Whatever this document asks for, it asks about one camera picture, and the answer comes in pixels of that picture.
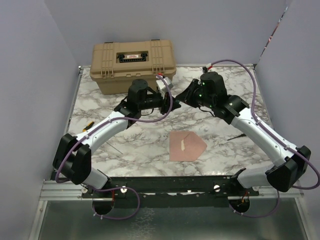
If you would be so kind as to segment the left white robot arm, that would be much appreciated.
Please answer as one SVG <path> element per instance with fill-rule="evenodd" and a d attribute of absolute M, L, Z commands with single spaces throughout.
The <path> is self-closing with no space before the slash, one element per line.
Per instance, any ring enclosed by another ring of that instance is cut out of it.
<path fill-rule="evenodd" d="M 156 76 L 156 90 L 152 90 L 146 80 L 135 79 L 127 96 L 103 121 L 77 135 L 65 134 L 58 145 L 53 167 L 57 171 L 55 181 L 71 181 L 75 185 L 91 186 L 97 196 L 106 197 L 111 190 L 109 177 L 92 167 L 92 154 L 116 134 L 128 129 L 141 118 L 143 110 L 159 109 L 161 117 L 181 105 L 172 96 L 172 81 L 165 76 Z"/>

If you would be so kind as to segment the pink paper envelope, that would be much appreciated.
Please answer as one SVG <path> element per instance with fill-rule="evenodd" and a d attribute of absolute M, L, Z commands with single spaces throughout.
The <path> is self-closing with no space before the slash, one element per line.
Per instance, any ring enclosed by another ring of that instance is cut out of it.
<path fill-rule="evenodd" d="M 184 139 L 185 150 L 181 150 Z M 169 134 L 169 160 L 171 162 L 194 162 L 206 150 L 207 144 L 193 131 L 171 131 Z"/>

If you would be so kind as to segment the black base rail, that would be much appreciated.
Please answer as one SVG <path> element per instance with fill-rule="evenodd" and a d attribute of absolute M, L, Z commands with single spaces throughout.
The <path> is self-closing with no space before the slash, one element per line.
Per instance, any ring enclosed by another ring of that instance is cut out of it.
<path fill-rule="evenodd" d="M 115 208 L 226 208 L 228 199 L 256 197 L 259 192 L 244 189 L 230 175 L 208 176 L 141 176 L 112 177 L 104 187 L 113 192 L 89 189 L 82 198 L 100 206 L 114 204 Z"/>

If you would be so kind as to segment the thin metal rod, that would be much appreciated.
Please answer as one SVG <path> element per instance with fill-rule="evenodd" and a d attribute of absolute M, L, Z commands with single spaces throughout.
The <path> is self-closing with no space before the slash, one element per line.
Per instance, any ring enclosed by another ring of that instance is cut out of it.
<path fill-rule="evenodd" d="M 116 150 L 116 151 L 119 152 L 120 154 L 123 154 L 122 151 L 120 151 L 118 148 L 116 148 L 115 146 L 113 146 L 113 145 L 110 144 L 109 142 L 107 142 L 106 144 L 109 145 L 110 147 L 112 147 L 114 150 Z"/>

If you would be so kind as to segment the yellow black screwdriver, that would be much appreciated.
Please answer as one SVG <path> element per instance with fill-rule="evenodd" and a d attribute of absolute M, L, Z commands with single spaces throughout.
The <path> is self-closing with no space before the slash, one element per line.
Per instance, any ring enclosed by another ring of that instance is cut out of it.
<path fill-rule="evenodd" d="M 95 122 L 94 122 L 94 121 L 91 121 L 88 125 L 85 126 L 85 128 L 83 128 L 82 131 L 83 131 L 83 132 L 88 131 L 90 128 L 93 127 L 94 124 L 95 124 Z"/>

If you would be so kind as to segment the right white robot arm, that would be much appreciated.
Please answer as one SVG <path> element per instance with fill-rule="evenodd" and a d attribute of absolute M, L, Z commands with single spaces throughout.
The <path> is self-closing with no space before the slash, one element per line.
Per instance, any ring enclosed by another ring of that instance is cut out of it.
<path fill-rule="evenodd" d="M 257 144 L 272 161 L 272 165 L 239 170 L 230 182 L 229 189 L 240 196 L 252 187 L 272 186 L 280 192 L 287 192 L 305 173 L 307 163 L 302 159 L 311 156 L 306 147 L 297 147 L 289 141 L 282 146 L 266 131 L 278 139 L 281 136 L 259 117 L 253 117 L 249 104 L 238 95 L 227 93 L 224 79 L 217 72 L 206 72 L 200 79 L 193 79 L 190 85 L 176 96 L 176 100 L 193 108 L 210 108 L 217 118 L 240 130 Z"/>

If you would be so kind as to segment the tan plastic toolbox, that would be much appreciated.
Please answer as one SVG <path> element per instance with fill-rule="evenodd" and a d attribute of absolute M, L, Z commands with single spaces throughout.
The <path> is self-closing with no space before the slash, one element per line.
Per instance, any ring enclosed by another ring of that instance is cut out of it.
<path fill-rule="evenodd" d="M 95 44 L 89 74 L 103 95 L 114 95 L 127 93 L 135 79 L 155 90 L 156 74 L 172 79 L 176 72 L 172 42 L 156 39 Z"/>

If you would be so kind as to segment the tan paper letter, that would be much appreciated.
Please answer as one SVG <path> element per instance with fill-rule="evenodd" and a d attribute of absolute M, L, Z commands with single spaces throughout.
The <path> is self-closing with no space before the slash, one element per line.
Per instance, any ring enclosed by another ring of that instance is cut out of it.
<path fill-rule="evenodd" d="M 181 143 L 181 150 L 182 150 L 182 151 L 185 151 L 185 142 L 184 142 L 184 139 L 182 139 L 180 143 Z"/>

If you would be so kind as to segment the red black screwdriver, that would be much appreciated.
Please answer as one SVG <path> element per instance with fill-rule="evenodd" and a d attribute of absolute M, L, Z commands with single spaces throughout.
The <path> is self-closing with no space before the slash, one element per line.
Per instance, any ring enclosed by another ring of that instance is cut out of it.
<path fill-rule="evenodd" d="M 246 137 L 246 134 L 242 133 L 240 135 L 237 135 L 237 136 L 234 136 L 232 138 L 227 139 L 227 141 L 231 141 L 231 140 L 234 140 L 234 139 L 237 139 L 237 138 L 241 138 L 241 137 Z"/>

